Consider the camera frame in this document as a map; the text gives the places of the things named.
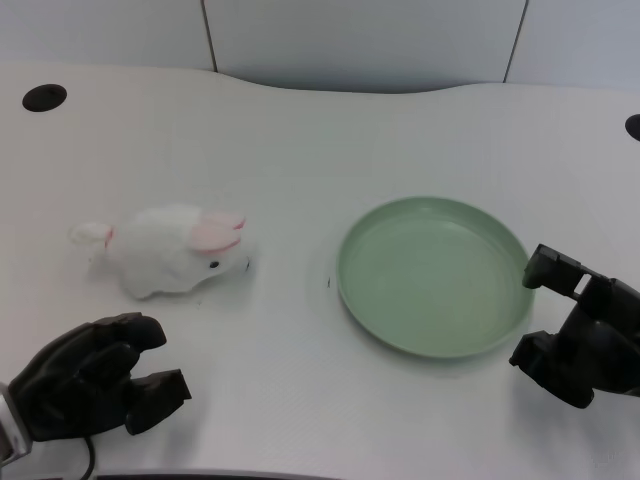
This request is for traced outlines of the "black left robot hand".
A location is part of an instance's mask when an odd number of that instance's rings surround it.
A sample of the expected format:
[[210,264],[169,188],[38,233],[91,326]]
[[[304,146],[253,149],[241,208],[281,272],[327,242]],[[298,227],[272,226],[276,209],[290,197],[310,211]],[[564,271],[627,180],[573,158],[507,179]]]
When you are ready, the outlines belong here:
[[91,437],[119,427],[144,433],[191,398],[182,372],[135,379],[140,356],[167,342],[139,312],[84,323],[43,347],[8,386],[35,442]]

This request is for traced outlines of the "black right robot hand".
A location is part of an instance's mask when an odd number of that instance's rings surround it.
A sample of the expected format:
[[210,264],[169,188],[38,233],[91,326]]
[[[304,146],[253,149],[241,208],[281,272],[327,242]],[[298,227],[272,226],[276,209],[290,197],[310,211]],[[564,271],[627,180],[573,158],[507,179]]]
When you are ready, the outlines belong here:
[[522,285],[575,305],[555,334],[525,334],[509,363],[565,403],[584,409],[596,390],[639,395],[639,292],[540,244]]

